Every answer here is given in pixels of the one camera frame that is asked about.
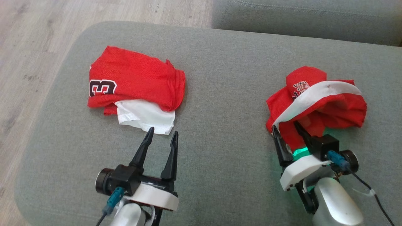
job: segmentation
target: robotic arm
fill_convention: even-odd
[[[128,166],[120,164],[116,169],[104,168],[98,174],[96,191],[110,196],[98,226],[105,216],[111,215],[117,204],[117,213],[111,226],[158,226],[163,210],[177,210],[178,195],[174,191],[174,181],[178,132],[173,134],[170,154],[160,178],[143,175],[143,165],[153,135],[152,127]]]
[[[356,203],[339,183],[341,175],[355,174],[359,163],[350,150],[339,151],[339,140],[330,135],[311,136],[299,122],[294,125],[306,144],[307,154],[296,159],[288,151],[278,128],[272,127],[279,165],[283,173],[280,183],[284,191],[296,189],[307,213],[313,214],[316,226],[360,226],[363,214]],[[391,225],[391,219],[383,210],[375,192],[364,183],[376,197],[377,202]]]

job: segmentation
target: gray cushion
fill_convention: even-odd
[[[330,131],[355,151],[358,174],[401,222],[402,49],[326,39],[105,22],[72,46],[49,92],[26,149],[15,188],[17,205],[33,225],[95,225],[107,196],[94,181],[104,167],[127,164],[145,132],[89,109],[89,65],[107,45],[169,59],[187,76],[176,112],[179,131],[177,212],[163,225],[311,225],[296,191],[284,192],[274,143],[265,128],[266,99],[285,76],[308,65],[329,79],[355,79],[368,103],[361,129]],[[154,136],[145,173],[159,176],[170,136]],[[373,198],[354,178],[341,178],[367,225],[384,225]]]
[[[213,28],[399,45],[400,0],[214,0]]]

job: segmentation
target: white cable tie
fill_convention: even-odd
[[[368,197],[373,197],[375,195],[375,191],[373,189],[370,189],[370,192],[368,192],[367,194],[363,193],[361,191],[358,191],[358,190],[356,190],[354,188],[352,188],[352,190],[354,190],[355,192],[358,192],[358,193],[360,193],[362,195],[368,196]]]
[[[303,180],[303,193],[307,193],[306,179]]]

